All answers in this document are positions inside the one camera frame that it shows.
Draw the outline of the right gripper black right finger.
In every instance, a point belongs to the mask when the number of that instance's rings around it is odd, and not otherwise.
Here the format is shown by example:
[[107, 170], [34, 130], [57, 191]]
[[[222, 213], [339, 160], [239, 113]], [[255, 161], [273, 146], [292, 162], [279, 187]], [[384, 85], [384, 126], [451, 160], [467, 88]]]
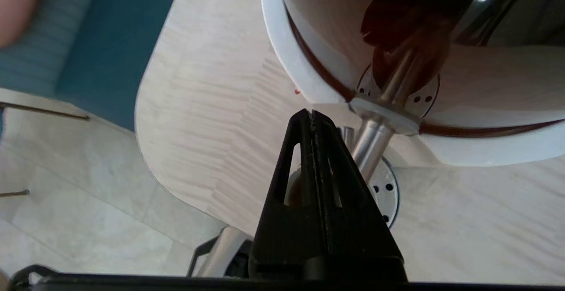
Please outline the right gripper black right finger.
[[311, 259], [317, 280], [407, 281], [404, 261], [333, 121], [312, 113], [323, 250]]

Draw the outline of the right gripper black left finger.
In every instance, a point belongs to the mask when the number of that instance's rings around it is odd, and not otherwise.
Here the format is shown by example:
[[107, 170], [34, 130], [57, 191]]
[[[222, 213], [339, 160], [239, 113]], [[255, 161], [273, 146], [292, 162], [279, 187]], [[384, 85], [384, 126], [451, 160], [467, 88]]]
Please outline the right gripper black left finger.
[[[299, 279], [305, 263], [324, 251], [314, 136], [308, 110], [291, 116], [249, 255], [251, 278]], [[301, 152], [302, 198], [296, 206], [287, 206], [284, 199], [296, 145]]]

